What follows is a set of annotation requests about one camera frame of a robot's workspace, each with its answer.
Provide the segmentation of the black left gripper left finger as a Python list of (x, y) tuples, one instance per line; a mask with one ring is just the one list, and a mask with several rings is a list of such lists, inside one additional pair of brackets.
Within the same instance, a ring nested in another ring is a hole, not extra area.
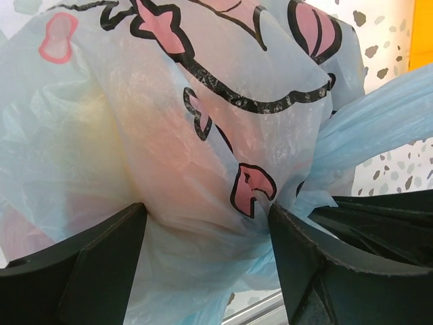
[(132, 204), (100, 224), (1, 270), (2, 324), (122, 324), (147, 210)]

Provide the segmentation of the light blue printed plastic bag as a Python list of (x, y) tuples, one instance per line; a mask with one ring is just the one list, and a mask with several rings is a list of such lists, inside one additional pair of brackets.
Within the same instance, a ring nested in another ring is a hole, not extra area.
[(431, 66), (363, 84), (354, 28), (302, 1), (61, 1), (1, 45), (1, 250), (142, 202), (125, 324), (220, 324), (277, 285), (273, 203), (306, 218), (432, 136)]

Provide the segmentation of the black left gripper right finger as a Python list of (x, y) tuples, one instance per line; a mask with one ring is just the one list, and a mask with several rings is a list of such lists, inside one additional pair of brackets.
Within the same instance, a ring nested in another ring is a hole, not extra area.
[(431, 324), (432, 193), (339, 197), (269, 229), (290, 324)]

